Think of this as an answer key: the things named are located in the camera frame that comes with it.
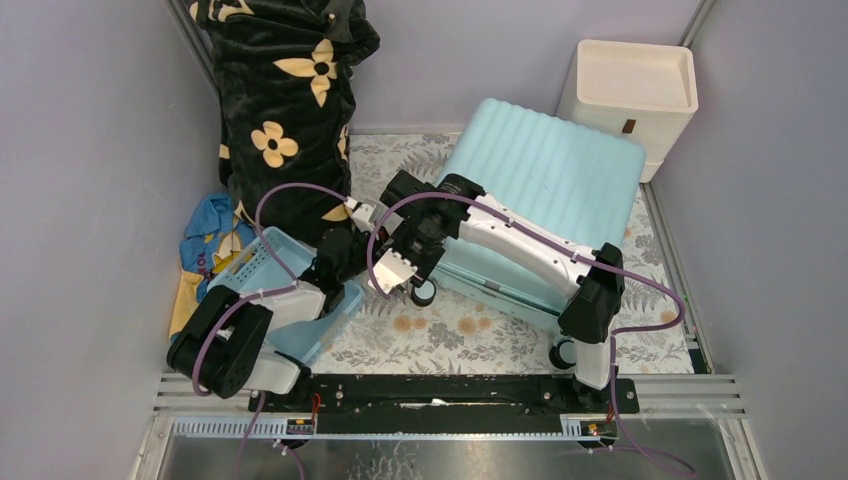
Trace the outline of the light blue ribbed suitcase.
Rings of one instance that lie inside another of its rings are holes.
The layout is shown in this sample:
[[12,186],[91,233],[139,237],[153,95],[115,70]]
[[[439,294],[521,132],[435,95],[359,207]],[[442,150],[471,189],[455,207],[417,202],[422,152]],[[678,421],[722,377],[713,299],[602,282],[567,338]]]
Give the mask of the light blue ribbed suitcase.
[[[435,179],[456,173],[575,244],[620,246],[639,187],[641,146],[496,99],[484,100]],[[450,240],[438,285],[561,336],[559,292],[481,246]]]

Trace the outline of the black floral plush blanket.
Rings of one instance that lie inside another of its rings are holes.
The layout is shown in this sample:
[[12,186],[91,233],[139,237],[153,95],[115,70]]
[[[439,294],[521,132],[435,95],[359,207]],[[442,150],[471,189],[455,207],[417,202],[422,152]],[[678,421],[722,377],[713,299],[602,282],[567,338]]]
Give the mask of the black floral plush blanket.
[[211,43],[236,214],[309,246],[350,227],[353,69],[380,45],[365,3],[193,1],[189,13]]

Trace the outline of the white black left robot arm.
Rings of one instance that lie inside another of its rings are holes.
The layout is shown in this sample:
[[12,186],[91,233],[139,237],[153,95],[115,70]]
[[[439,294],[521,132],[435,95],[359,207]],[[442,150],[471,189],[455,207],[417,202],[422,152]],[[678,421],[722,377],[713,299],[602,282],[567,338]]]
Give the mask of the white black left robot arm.
[[264,391],[285,410],[301,409],[311,388],[301,376],[364,298],[355,279],[367,242],[366,233],[337,227],[310,251],[265,229],[210,284],[172,340],[167,365],[201,396]]

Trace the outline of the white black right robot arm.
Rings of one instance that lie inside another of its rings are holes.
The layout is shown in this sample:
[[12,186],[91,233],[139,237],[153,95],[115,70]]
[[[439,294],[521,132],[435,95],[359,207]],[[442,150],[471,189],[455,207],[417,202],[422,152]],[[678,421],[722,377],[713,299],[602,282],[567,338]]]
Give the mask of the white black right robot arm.
[[402,222],[382,237],[373,227],[366,249],[372,287],[383,295],[399,286],[424,305],[435,289],[429,279],[446,252],[448,238],[479,245],[535,274],[556,289],[565,305],[560,333],[574,349],[575,402],[597,412],[613,398],[611,324],[625,290],[620,249],[575,244],[503,206],[480,185],[450,174],[437,185],[398,172],[380,201]]

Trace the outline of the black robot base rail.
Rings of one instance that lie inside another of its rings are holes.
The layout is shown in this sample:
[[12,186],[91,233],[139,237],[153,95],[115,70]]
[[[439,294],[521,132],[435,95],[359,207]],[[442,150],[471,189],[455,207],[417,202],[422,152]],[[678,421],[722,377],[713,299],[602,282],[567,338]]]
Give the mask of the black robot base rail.
[[595,390],[563,375],[309,374],[250,411],[303,414],[323,435],[559,434],[609,443],[615,416],[640,411],[633,381]]

